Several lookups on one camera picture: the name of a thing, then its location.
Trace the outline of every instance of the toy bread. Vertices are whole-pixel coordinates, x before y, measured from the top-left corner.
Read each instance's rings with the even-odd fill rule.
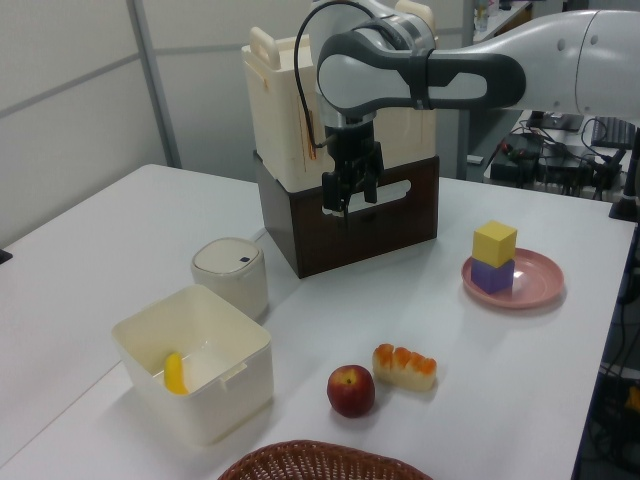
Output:
[[[373,373],[401,388],[426,392],[436,379],[437,363],[404,347],[384,343],[373,352]]]

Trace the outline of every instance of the toy block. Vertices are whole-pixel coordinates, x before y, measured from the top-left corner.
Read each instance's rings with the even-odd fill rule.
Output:
[[[516,255],[518,231],[492,220],[473,233],[472,257],[492,267],[504,265]]]
[[[488,294],[499,292],[513,286],[513,272],[516,262],[507,260],[501,267],[495,268],[475,258],[471,259],[471,281]]]

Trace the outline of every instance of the red apple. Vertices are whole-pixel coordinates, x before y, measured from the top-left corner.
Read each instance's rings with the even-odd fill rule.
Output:
[[[336,412],[355,418],[371,410],[376,387],[369,370],[360,365],[345,365],[329,377],[327,396]]]

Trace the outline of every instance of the yellow banana toy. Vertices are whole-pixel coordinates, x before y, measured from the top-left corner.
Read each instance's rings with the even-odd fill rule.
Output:
[[[189,393],[187,387],[184,386],[182,357],[179,353],[172,353],[164,362],[164,385],[170,392],[177,395]]]

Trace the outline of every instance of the small white canister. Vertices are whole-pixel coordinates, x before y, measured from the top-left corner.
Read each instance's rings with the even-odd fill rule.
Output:
[[[214,240],[194,255],[191,273],[196,283],[253,320],[267,307],[264,253],[254,242],[242,238]]]

